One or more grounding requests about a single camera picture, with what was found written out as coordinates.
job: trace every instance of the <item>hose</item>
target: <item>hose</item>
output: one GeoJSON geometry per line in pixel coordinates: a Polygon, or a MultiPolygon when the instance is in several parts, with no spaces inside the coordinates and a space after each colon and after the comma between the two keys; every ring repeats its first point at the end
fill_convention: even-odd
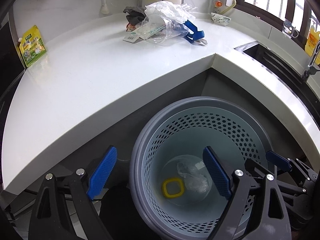
{"type": "Polygon", "coordinates": [[[233,0],[233,3],[231,6],[229,6],[227,9],[225,9],[224,11],[222,11],[220,14],[223,15],[225,14],[226,12],[230,11],[234,6],[236,6],[237,4],[237,1],[236,0],[233,0]]]}

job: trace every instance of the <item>gray cloth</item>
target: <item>gray cloth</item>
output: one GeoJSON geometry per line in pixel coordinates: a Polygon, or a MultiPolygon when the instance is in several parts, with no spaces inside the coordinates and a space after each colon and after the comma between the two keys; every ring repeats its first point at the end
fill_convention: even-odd
{"type": "Polygon", "coordinates": [[[126,18],[128,22],[132,25],[137,25],[138,23],[142,22],[146,17],[146,14],[144,13],[144,9],[138,6],[135,6],[135,7],[127,6],[123,12],[129,14],[126,16],[126,18]]]}

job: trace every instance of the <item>plastic cup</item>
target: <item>plastic cup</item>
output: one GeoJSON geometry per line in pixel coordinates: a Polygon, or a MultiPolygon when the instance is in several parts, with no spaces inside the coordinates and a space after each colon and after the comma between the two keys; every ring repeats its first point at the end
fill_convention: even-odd
{"type": "Polygon", "coordinates": [[[183,24],[159,14],[147,16],[141,28],[146,40],[153,44],[160,44],[177,36],[185,37],[188,34],[188,29],[183,24]]]}

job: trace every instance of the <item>kitchen counter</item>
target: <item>kitchen counter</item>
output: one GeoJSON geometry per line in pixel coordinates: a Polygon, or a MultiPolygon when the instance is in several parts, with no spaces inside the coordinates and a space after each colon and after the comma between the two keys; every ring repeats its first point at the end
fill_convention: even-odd
{"type": "Polygon", "coordinates": [[[13,97],[4,129],[4,189],[19,194],[47,170],[125,116],[214,67],[251,93],[289,130],[313,168],[320,132],[304,105],[261,64],[234,50],[255,41],[199,19],[207,46],[131,44],[125,14],[93,20],[46,45],[13,97]]]}

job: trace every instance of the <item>faucet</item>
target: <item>faucet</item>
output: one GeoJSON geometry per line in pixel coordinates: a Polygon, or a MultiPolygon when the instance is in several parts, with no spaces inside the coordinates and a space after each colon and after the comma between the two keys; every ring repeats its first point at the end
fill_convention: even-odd
{"type": "Polygon", "coordinates": [[[309,64],[308,64],[308,70],[305,70],[303,75],[302,75],[302,80],[303,82],[307,82],[308,78],[311,75],[316,74],[318,71],[320,71],[320,69],[316,69],[313,64],[316,62],[316,59],[319,55],[320,52],[320,40],[318,41],[318,43],[315,46],[315,49],[313,50],[312,56],[310,58],[309,64]]]}

